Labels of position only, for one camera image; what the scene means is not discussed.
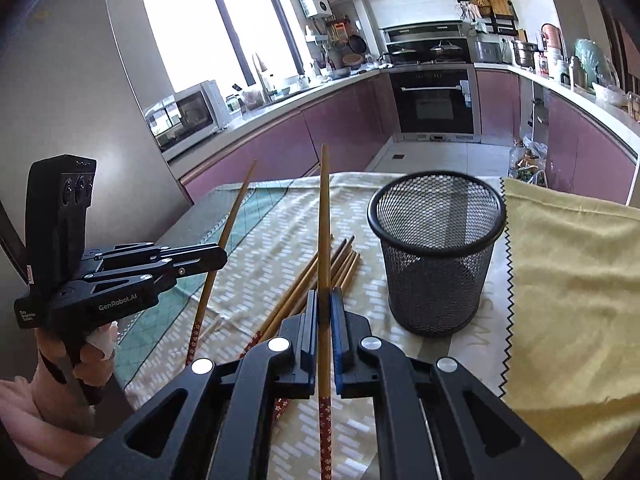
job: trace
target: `countertop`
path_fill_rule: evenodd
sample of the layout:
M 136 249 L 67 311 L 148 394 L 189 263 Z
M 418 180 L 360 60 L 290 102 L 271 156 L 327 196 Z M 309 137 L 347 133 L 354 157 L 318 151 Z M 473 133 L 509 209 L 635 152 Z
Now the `countertop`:
M 533 72 L 523 70 L 520 67 L 497 63 L 474 63 L 474 67 L 477 69 L 513 72 L 521 77 L 532 80 L 553 92 L 556 92 L 558 95 L 574 104 L 577 108 L 580 108 L 583 113 L 603 124 L 603 126 L 608 128 L 627 146 L 640 155 L 640 124 L 635 122 L 631 116 L 623 110 L 598 101 L 594 95 L 589 94 L 582 89 L 575 89 L 575 91 L 572 91 L 566 85 L 562 85 L 553 79 L 547 79 L 536 75 Z M 222 132 L 203 140 L 180 156 L 174 158 L 174 160 L 171 160 L 169 162 L 169 167 L 171 168 L 174 177 L 180 179 L 215 153 L 226 148 L 230 144 L 238 142 L 238 140 L 247 136 L 254 130 L 276 120 L 284 114 L 295 111 L 297 108 L 308 104 L 311 101 L 338 91 L 348 85 L 374 77 L 382 72 L 397 71 L 397 68 L 370 70 L 365 74 L 352 75 L 337 81 L 330 81 L 281 103 L 276 103 L 261 108 L 260 110 L 256 110 L 253 114 L 250 112 L 244 118 L 238 117 L 234 119 L 228 128 Z
M 521 77 L 532 80 L 540 86 L 549 88 L 551 91 L 580 108 L 585 114 L 590 115 L 603 124 L 603 126 L 606 126 L 627 146 L 640 155 L 640 123 L 633 120 L 624 110 L 597 100 L 595 95 L 589 94 L 581 88 L 575 88 L 575 90 L 572 91 L 567 85 L 560 84 L 553 79 L 539 76 L 535 72 L 529 72 L 517 66 L 498 63 L 474 63 L 474 66 L 476 68 L 513 72 Z
M 180 179 L 197 165 L 219 152 L 228 145 L 237 142 L 252 131 L 276 120 L 278 117 L 296 110 L 311 101 L 340 90 L 345 86 L 364 81 L 380 73 L 380 70 L 370 70 L 365 74 L 352 75 L 336 81 L 329 81 L 302 94 L 296 95 L 283 102 L 269 105 L 254 112 L 249 112 L 244 118 L 235 118 L 229 126 L 218 134 L 204 139 L 184 153 L 169 161 L 169 168 L 174 177 Z

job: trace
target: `wooden chopstick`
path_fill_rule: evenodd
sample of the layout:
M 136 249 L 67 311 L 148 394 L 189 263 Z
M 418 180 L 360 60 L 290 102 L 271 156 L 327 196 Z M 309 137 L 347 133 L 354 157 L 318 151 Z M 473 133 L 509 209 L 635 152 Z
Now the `wooden chopstick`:
M 317 264 L 318 253 L 314 254 L 314 257 L 311 259 L 311 261 L 309 261 L 308 265 L 299 275 L 296 283 L 293 286 L 293 290 L 290 291 L 286 298 L 280 300 L 276 305 L 276 308 L 273 309 L 270 315 L 270 323 L 266 328 L 262 329 L 262 335 L 258 339 L 258 342 L 261 343 L 262 341 L 270 339 L 278 331 L 278 329 L 280 328 L 280 323 L 289 315 L 291 309 L 300 297 L 300 294 L 306 293 L 306 291 L 308 290 L 309 284 L 313 280 L 313 277 L 316 273 Z
M 314 258 L 314 263 L 318 262 L 318 258 Z M 298 304 L 299 298 L 302 296 L 306 296 L 306 292 L 309 290 L 309 285 L 313 281 L 313 278 L 316 275 L 316 269 L 314 267 L 310 267 L 307 269 L 303 279 L 300 281 L 296 289 L 293 291 L 292 295 L 287 299 L 287 301 L 282 305 L 282 308 L 277 313 L 277 315 L 273 318 L 273 321 L 269 325 L 269 327 L 264 331 L 264 334 L 260 338 L 260 343 L 266 341 L 267 339 L 272 338 L 276 335 L 278 330 L 280 329 L 280 324 L 282 320 L 286 317 L 289 317 L 291 311 Z
M 353 263 L 351 264 L 351 267 L 349 268 L 347 275 L 344 277 L 344 280 L 342 283 L 338 283 L 336 279 L 334 279 L 332 281 L 332 286 L 340 286 L 340 288 L 344 291 L 348 289 L 349 284 L 351 283 L 351 279 L 353 277 L 353 275 L 355 274 L 355 271 L 358 267 L 358 263 L 360 261 L 360 255 L 356 253 L 356 256 L 353 260 Z M 334 264 L 332 265 L 332 269 L 334 270 L 334 272 L 332 272 L 332 274 L 337 278 L 337 265 L 336 265 L 336 261 L 334 261 Z M 300 306 L 300 311 L 303 311 L 306 308 L 306 297 L 304 299 L 304 303 Z M 287 406 L 290 403 L 290 399 L 276 399 L 276 403 L 275 403 L 275 407 L 274 407 L 274 415 L 275 415 L 275 419 L 276 420 L 280 420 L 280 417 L 282 416 L 282 414 L 285 412 L 285 410 L 287 409 Z
M 318 415 L 320 475 L 331 479 L 331 218 L 329 206 L 329 147 L 320 152 L 320 203 L 318 219 Z
M 338 272 L 338 275 L 336 276 L 335 286 L 340 286 L 340 283 L 342 283 L 342 280 L 344 280 L 344 277 L 347 275 L 347 272 L 351 267 L 351 264 L 356 259 L 357 254 L 358 253 L 356 251 L 351 251 L 351 254 L 349 254 L 347 259 L 344 261 L 344 264 L 342 265 L 342 267 L 340 268 L 340 271 Z
M 236 196 L 236 200 L 234 204 L 231 206 L 231 211 L 229 212 L 229 216 L 226 219 L 225 226 L 222 228 L 222 233 L 220 234 L 220 240 L 218 240 L 218 245 L 225 249 L 226 243 L 229 240 L 231 235 L 231 229 L 234 226 L 234 222 L 236 221 L 236 217 L 238 216 L 238 210 L 240 209 L 240 205 L 242 203 L 242 199 L 244 198 L 244 194 L 246 193 L 247 188 L 249 187 L 249 179 L 251 177 L 251 173 L 254 170 L 255 164 L 258 162 L 254 160 L 249 167 L 249 171 L 246 172 L 246 176 L 244 181 L 242 182 L 242 187 L 240 191 L 238 191 L 238 195 Z M 196 347 L 198 346 L 198 338 L 200 336 L 200 329 L 202 327 L 202 321 L 204 320 L 204 314 L 207 309 L 207 303 L 209 303 L 209 297 L 211 296 L 211 291 L 213 289 L 213 283 L 216 281 L 216 270 L 212 270 L 207 273 L 207 277 L 204 281 L 204 286 L 202 287 L 202 293 L 200 295 L 200 301 L 198 302 L 198 309 L 196 310 L 196 316 L 193 320 L 193 327 L 191 328 L 191 336 L 189 338 L 189 347 L 187 348 L 187 359 L 185 360 L 184 366 L 187 367 L 193 362 L 193 358 L 196 354 Z
M 344 279 L 342 280 L 342 283 L 340 283 L 338 285 L 343 291 L 349 289 L 349 286 L 351 285 L 351 282 L 353 281 L 353 277 L 356 274 L 356 270 L 358 270 L 358 265 L 359 264 L 360 264 L 360 255 L 358 253 L 356 253 L 356 257 L 353 259 L 353 262 L 351 263 L 351 267 L 347 271 L 347 274 L 345 275 Z
M 347 243 L 347 238 L 344 238 L 340 243 L 340 245 L 338 246 L 338 248 L 336 249 L 334 255 L 332 256 L 332 260 L 334 260 L 340 255 L 340 251 L 344 248 L 346 243 Z M 264 341 L 262 336 L 269 329 L 269 327 L 273 323 L 274 318 L 278 315 L 280 309 L 285 307 L 286 303 L 290 303 L 292 306 L 289 309 L 288 315 L 284 317 L 290 317 L 290 316 L 294 316 L 295 314 L 299 314 L 299 312 L 296 312 L 298 303 L 300 302 L 301 298 L 305 298 L 305 303 L 303 303 L 303 307 L 306 305 L 306 293 L 308 289 L 314 288 L 316 286 L 316 283 L 318 282 L 318 278 L 315 276 L 317 268 L 318 268 L 318 252 L 316 251 L 316 254 L 314 254 L 311 261 L 309 261 L 309 263 L 306 264 L 305 268 L 302 270 L 302 272 L 300 272 L 300 274 L 295 279 L 295 281 L 291 284 L 291 286 L 286 291 L 284 296 L 280 298 L 280 301 L 277 303 L 277 305 L 274 307 L 271 313 L 267 316 L 267 319 L 263 322 L 263 324 L 260 326 L 258 331 L 254 334 L 251 340 L 244 347 L 244 350 L 242 350 L 242 353 L 238 356 L 238 359 L 241 359 L 242 357 L 244 357 L 245 354 L 251 348 L 256 346 L 259 342 Z M 301 291 L 298 288 L 298 284 L 304 279 L 309 269 L 312 270 L 312 278 L 313 278 L 312 283 L 310 284 L 311 287 L 308 286 L 307 288 L 303 288 Z
M 332 256 L 332 264 L 331 264 L 332 276 L 337 274 L 338 266 L 340 262 L 344 260 L 344 258 L 348 254 L 348 251 L 351 250 L 350 244 L 346 242 L 347 240 L 345 239 L 344 242 L 340 244 L 340 247 L 338 247 L 338 249 L 335 251 L 334 256 Z M 308 290 L 316 290 L 316 288 L 318 288 L 317 276 L 314 277 L 314 280 L 312 281 Z M 298 302 L 296 303 L 296 306 L 292 309 L 291 315 L 295 316 L 296 314 L 300 314 L 300 312 L 304 311 L 305 309 L 306 309 L 306 291 L 305 291 L 305 294 L 303 294 L 298 298 Z

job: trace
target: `mesh pencil holder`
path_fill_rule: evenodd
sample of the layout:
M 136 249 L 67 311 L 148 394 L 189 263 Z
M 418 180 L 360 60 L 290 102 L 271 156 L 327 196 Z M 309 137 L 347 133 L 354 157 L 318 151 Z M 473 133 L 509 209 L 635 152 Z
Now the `mesh pencil holder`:
M 396 321 L 430 337 L 469 323 L 506 222 L 495 189 L 453 171 L 408 174 L 375 193 L 367 219 L 382 245 Z

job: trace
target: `window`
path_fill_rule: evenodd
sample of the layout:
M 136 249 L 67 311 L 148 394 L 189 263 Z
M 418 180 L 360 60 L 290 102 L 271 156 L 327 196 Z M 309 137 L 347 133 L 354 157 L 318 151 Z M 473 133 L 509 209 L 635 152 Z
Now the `window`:
M 277 80 L 303 73 L 279 0 L 143 0 L 175 92 L 213 79 L 220 93 L 257 81 L 252 54 Z

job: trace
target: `cutting board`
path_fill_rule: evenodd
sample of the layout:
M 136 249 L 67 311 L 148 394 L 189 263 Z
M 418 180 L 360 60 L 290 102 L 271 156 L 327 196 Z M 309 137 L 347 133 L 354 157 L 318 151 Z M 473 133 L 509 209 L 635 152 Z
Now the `cutting board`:
M 513 16 L 509 0 L 489 0 L 496 16 Z

